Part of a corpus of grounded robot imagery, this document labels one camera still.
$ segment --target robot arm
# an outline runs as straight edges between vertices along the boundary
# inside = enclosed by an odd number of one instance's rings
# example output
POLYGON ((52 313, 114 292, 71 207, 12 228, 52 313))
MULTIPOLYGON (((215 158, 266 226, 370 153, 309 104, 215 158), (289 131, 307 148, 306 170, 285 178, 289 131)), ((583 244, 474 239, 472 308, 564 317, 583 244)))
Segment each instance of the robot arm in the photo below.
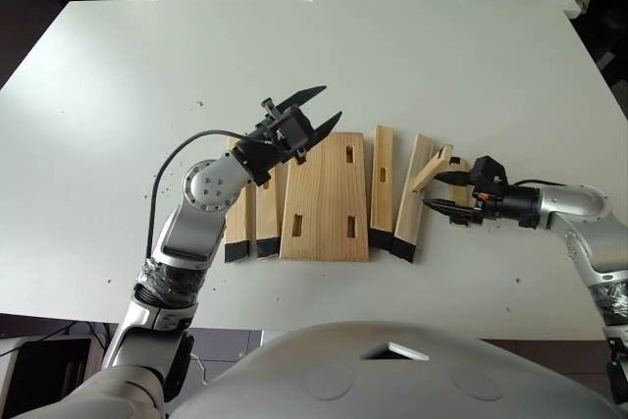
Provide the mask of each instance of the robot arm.
POLYGON ((193 346, 185 329, 223 237, 225 215, 247 184, 265 183, 269 170, 292 157, 304 162, 331 132, 340 112, 314 130, 299 109, 325 88, 301 90, 278 106, 265 100, 266 117, 247 139, 186 172, 182 202, 144 261, 102 371, 61 402, 23 417, 163 417, 164 402, 183 385, 193 346))
POLYGON ((607 370, 613 397, 615 402, 627 402, 628 228, 612 214, 608 197, 583 185, 510 185, 503 166, 488 156, 476 160, 469 173, 445 172, 436 179, 474 186, 473 208, 449 200, 425 200, 427 206, 457 222, 482 224, 485 218, 506 218, 523 228, 551 231, 565 241, 568 255, 602 315, 611 348, 607 370))

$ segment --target wooden plank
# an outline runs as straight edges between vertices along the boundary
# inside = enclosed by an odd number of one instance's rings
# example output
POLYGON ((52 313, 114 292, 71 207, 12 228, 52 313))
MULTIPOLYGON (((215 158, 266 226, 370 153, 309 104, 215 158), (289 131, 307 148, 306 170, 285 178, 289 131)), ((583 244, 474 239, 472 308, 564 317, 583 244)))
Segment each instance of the wooden plank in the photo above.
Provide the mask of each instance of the wooden plank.
POLYGON ((281 242, 277 169, 271 169, 269 174, 271 175, 271 179, 257 187, 255 201, 255 233, 258 258, 266 258, 279 254, 281 242))
POLYGON ((412 191, 421 191, 425 186, 434 178, 434 176, 441 172, 448 164, 451 153, 453 152, 453 146, 446 144, 441 148, 439 153, 428 162, 425 167, 419 172, 419 174, 412 180, 412 191))
MULTIPOLYGON (((230 149, 237 144, 238 139, 229 137, 227 143, 230 149)), ((225 262, 234 262, 248 256, 251 241, 249 200, 251 185, 247 185, 239 194, 239 198, 227 212, 225 217, 225 262)))
POLYGON ((377 125, 375 128, 374 141, 369 244, 372 247, 391 250, 394 230, 394 130, 392 128, 377 125))
POLYGON ((412 262, 414 259, 424 206, 423 191, 412 191, 412 181, 430 162, 435 147, 436 144, 432 139, 422 134, 417 134, 405 175, 403 194, 394 228, 391 254, 408 262, 412 262))
MULTIPOLYGON (((449 159, 449 169, 451 171, 469 172, 469 163, 462 157, 452 157, 449 159)), ((469 188, 467 186, 449 185, 449 199, 453 200, 456 205, 469 206, 469 188)), ((455 226, 466 228, 469 224, 463 220, 456 220, 449 217, 449 222, 455 226)))
POLYGON ((334 132, 288 165, 280 257, 368 261, 364 139, 334 132))

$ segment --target black cable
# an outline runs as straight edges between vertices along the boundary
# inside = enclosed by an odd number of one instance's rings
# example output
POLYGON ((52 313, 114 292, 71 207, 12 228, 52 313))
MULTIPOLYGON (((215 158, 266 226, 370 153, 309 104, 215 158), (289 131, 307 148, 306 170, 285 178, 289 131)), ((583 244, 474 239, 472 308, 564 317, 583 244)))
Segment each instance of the black cable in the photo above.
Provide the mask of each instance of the black cable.
POLYGON ((248 136, 245 136, 243 134, 238 134, 236 132, 223 131, 223 130, 208 130, 208 131, 201 131, 201 132, 198 132, 197 134, 190 136, 188 139, 182 142, 179 146, 177 146, 175 150, 170 154, 170 156, 168 156, 168 158, 161 165, 161 167, 159 168, 159 171, 157 171, 157 174, 155 175, 155 181, 153 182, 153 189, 150 193, 150 212, 148 215, 148 235, 146 236, 146 252, 145 252, 145 256, 147 259, 150 258, 150 254, 152 253, 152 250, 153 250, 153 232, 155 230, 155 209, 157 207, 157 191, 159 191, 159 182, 161 181, 161 178, 164 175, 164 172, 166 172, 166 169, 168 169, 168 166, 173 161, 173 159, 177 157, 177 154, 179 154, 188 144, 190 144, 193 141, 196 141, 199 137, 208 136, 210 134, 221 134, 224 136, 230 136, 230 137, 234 137, 236 139, 241 139, 245 141, 258 142, 260 144, 271 144, 270 141, 260 141, 258 139, 252 139, 248 136))
POLYGON ((514 183, 514 186, 525 185, 526 183, 538 183, 539 185, 555 185, 555 186, 566 186, 564 183, 556 183, 556 182, 548 182, 548 181, 540 181, 538 179, 526 179, 525 181, 519 181, 514 183))
POLYGON ((94 329, 94 327, 92 326, 92 324, 91 324, 91 323, 88 323, 87 321, 83 321, 83 322, 87 325, 87 327, 88 327, 88 328, 89 328, 89 330, 91 331, 91 334, 92 334, 92 335, 96 338, 96 341, 98 342, 98 345, 100 345, 100 348, 102 348, 102 349, 103 349, 103 351, 104 351, 104 350, 107 350, 107 349, 105 348, 104 343, 102 343, 102 340, 100 340, 100 337, 98 337, 98 335, 96 334, 96 330, 94 329))
POLYGON ((113 340, 113 338, 111 337, 111 328, 109 327, 108 323, 102 323, 102 327, 105 330, 105 336, 106 336, 106 341, 105 341, 105 350, 107 350, 109 348, 109 345, 111 345, 111 341, 113 340))
POLYGON ((15 351, 17 351, 17 350, 20 350, 21 348, 28 347, 29 345, 33 345, 34 343, 38 343, 38 342, 42 342, 43 340, 50 339, 50 338, 52 338, 54 335, 59 334, 59 333, 61 333, 61 332, 65 331, 66 329, 71 328, 71 327, 72 327, 73 325, 75 325, 77 322, 78 322, 78 321, 73 321, 73 322, 72 322, 72 323, 70 323, 69 325, 64 326, 63 328, 58 329, 58 330, 57 330, 57 331, 55 331, 54 333, 47 334, 47 335, 46 335, 46 336, 44 336, 43 338, 39 338, 39 339, 37 339, 37 340, 32 340, 32 341, 29 341, 29 342, 23 343, 22 345, 19 345, 19 346, 15 347, 15 348, 12 348, 11 350, 7 350, 6 352, 2 352, 2 353, 0 353, 0 357, 4 357, 5 355, 9 355, 9 354, 10 354, 10 353, 12 353, 12 352, 15 352, 15 351))

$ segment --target black rubber foot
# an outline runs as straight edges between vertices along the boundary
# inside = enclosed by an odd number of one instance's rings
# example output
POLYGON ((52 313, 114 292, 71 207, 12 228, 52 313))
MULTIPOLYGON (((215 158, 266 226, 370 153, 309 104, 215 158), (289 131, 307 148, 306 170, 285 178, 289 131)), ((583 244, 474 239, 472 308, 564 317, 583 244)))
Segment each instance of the black rubber foot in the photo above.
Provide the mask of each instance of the black rubber foot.
POLYGON ((391 254, 399 259, 407 260, 412 263, 414 260, 414 252, 416 245, 406 242, 403 239, 397 237, 392 238, 391 254))
POLYGON ((225 262, 235 262, 244 257, 248 257, 248 240, 225 244, 225 262))
POLYGON ((393 234, 388 231, 374 230, 369 228, 369 246, 391 251, 393 245, 393 234))
POLYGON ((279 237, 257 240, 257 258, 265 259, 279 254, 279 247, 282 240, 279 237))

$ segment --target pine wood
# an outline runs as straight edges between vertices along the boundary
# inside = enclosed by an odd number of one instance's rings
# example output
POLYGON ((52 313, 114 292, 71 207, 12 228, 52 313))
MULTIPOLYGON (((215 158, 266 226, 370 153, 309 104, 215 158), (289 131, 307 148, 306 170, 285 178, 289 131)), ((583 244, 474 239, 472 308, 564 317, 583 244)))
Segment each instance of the pine wood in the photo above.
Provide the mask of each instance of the pine wood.
POLYGON ((257 240, 279 237, 281 234, 277 169, 271 169, 269 174, 271 179, 257 187, 255 201, 255 232, 257 240))
POLYGON ((412 191, 412 182, 421 169, 430 162, 436 144, 423 134, 417 134, 414 139, 410 163, 405 175, 401 204, 396 218, 394 237, 404 240, 414 246, 419 236, 421 215, 423 213, 423 191, 412 191))
POLYGON ((412 180, 412 191, 421 191, 425 186, 434 178, 434 176, 441 172, 448 164, 451 153, 453 152, 453 146, 446 144, 441 148, 439 153, 428 162, 423 170, 412 180))
POLYGON ((333 132, 288 165, 280 257, 368 261, 364 139, 333 132))
POLYGON ((393 140, 391 128, 377 125, 371 180, 371 228, 393 232, 393 140))
MULTIPOLYGON (((228 147, 233 149, 238 139, 229 137, 228 147)), ((225 228, 225 244, 251 241, 249 200, 251 197, 251 186, 247 185, 239 194, 239 198, 227 212, 225 228)))

